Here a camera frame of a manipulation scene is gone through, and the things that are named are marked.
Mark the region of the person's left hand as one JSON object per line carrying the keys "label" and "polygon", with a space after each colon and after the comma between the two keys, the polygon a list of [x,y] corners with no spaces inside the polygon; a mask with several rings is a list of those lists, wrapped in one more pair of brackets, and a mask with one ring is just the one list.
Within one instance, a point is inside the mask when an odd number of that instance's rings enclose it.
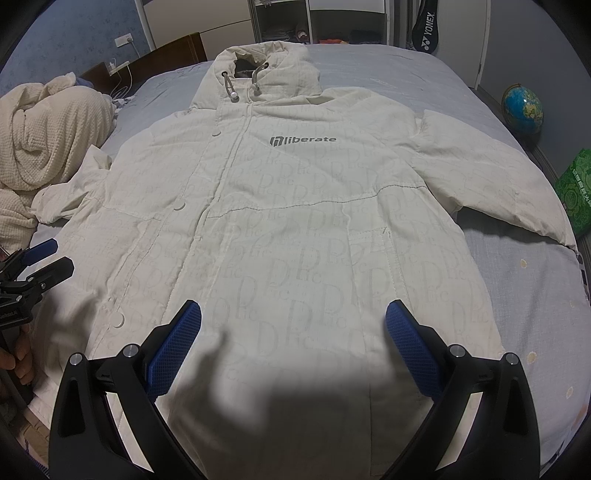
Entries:
{"label": "person's left hand", "polygon": [[1,350],[1,368],[12,371],[22,385],[30,384],[35,376],[29,332],[30,326],[28,324],[22,325],[13,352]]}

